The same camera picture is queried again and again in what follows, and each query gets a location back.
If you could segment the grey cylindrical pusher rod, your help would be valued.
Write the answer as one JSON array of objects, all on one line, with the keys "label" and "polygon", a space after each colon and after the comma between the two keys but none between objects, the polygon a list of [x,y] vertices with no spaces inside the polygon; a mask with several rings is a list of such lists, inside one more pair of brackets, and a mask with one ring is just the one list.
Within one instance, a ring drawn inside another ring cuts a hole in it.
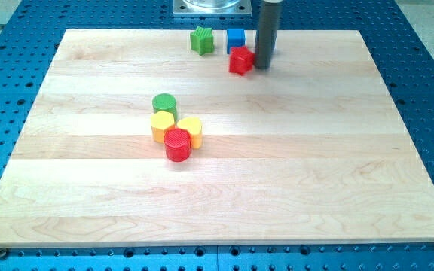
[{"label": "grey cylindrical pusher rod", "polygon": [[257,69],[270,68],[277,30],[280,26],[282,0],[262,0],[258,29],[255,37],[255,61]]}]

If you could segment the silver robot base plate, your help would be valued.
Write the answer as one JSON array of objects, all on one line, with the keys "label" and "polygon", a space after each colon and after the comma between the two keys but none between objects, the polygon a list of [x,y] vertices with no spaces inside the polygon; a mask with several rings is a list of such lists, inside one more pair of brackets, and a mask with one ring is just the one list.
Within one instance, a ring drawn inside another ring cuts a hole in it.
[{"label": "silver robot base plate", "polygon": [[250,0],[172,0],[172,12],[179,16],[251,15]]}]

